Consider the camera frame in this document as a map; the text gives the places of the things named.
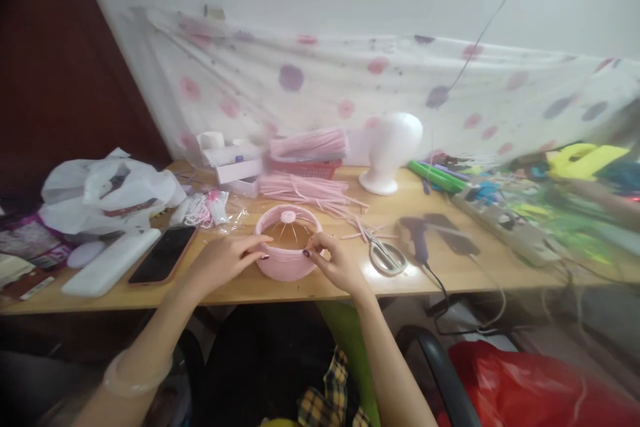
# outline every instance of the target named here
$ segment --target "bundle of pink straws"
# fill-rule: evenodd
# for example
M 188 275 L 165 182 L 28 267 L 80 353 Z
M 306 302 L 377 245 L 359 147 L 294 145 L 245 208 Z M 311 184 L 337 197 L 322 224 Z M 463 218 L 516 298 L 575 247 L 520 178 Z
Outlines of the bundle of pink straws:
M 342 127 L 328 127 L 271 140 L 269 149 L 278 161 L 329 161 L 346 157 L 349 141 Z
M 384 226 L 374 227 L 360 220 L 360 217 L 349 210 L 349 205 L 359 205 L 362 214 L 366 214 L 369 206 L 355 198 L 345 195 L 349 184 L 337 180 L 325 180 L 315 177 L 298 177 L 287 173 L 272 173 L 260 179 L 260 193 L 274 200 L 283 200 L 296 204 L 307 204 L 319 208 L 334 218 L 346 220 L 358 229 L 359 233 L 344 238 L 362 237 L 366 242 L 364 228 L 376 232 Z M 393 236 L 377 235 L 380 238 Z

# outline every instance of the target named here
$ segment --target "scissors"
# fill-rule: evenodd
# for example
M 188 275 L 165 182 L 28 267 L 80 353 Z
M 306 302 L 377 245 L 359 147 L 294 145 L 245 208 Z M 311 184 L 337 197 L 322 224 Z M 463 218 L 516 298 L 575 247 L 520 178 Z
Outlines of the scissors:
M 380 242 L 369 230 L 363 229 L 369 239 L 371 263 L 378 272 L 386 276 L 396 276 L 407 268 L 407 258 L 396 247 Z

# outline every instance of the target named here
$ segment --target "bracelet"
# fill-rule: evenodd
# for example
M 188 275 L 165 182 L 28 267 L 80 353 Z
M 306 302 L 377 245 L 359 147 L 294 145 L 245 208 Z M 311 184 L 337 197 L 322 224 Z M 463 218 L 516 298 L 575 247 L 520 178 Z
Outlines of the bracelet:
M 169 375 L 169 372 L 171 371 L 171 367 L 173 367 L 173 359 L 169 359 L 169 363 L 167 367 L 165 367 L 165 369 L 162 371 L 162 373 L 158 375 L 158 377 L 156 377 L 155 379 L 150 380 L 148 383 L 130 384 L 128 382 L 123 382 L 122 380 L 118 379 L 117 371 L 118 371 L 118 365 L 120 364 L 120 359 L 122 358 L 122 355 L 125 352 L 126 350 L 123 350 L 116 356 L 116 358 L 114 358 L 111 361 L 111 363 L 109 364 L 109 367 L 107 367 L 107 371 L 105 372 L 105 377 L 102 381 L 105 388 L 110 393 L 118 397 L 132 398 L 132 397 L 137 397 L 152 391 L 153 389 L 158 387 L 160 384 L 162 384 L 162 381 L 166 379 L 166 377 Z

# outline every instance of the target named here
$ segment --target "power strip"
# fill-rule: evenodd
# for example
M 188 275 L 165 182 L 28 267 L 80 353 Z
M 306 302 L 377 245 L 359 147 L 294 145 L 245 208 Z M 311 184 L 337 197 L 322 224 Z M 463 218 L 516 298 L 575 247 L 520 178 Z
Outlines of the power strip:
M 451 197 L 451 202 L 466 214 L 475 218 L 482 226 L 511 247 L 514 252 L 527 259 L 528 262 L 536 267 L 542 267 L 551 262 L 561 260 L 562 257 L 557 252 L 563 252 L 565 257 L 571 257 L 569 252 L 566 252 L 554 238 L 528 222 L 524 225 L 516 224 L 510 230 L 502 226 L 500 220 L 505 216 L 509 218 L 513 214 L 507 208 L 496 204 L 485 205 L 482 200 L 467 201 L 467 196 L 472 189 L 472 187 L 467 186 L 462 192 L 456 193 Z
M 125 234 L 103 250 L 61 288 L 63 294 L 101 297 L 160 238 L 158 229 L 143 234 Z

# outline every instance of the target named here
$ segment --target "red plastic bag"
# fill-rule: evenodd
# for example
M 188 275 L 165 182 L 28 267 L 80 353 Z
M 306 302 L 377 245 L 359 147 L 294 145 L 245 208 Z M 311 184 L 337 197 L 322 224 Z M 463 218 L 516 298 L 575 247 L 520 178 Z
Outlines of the red plastic bag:
M 576 367 L 487 342 L 461 342 L 449 357 L 484 427 L 640 426 L 640 407 Z M 446 413 L 438 425 L 450 426 Z

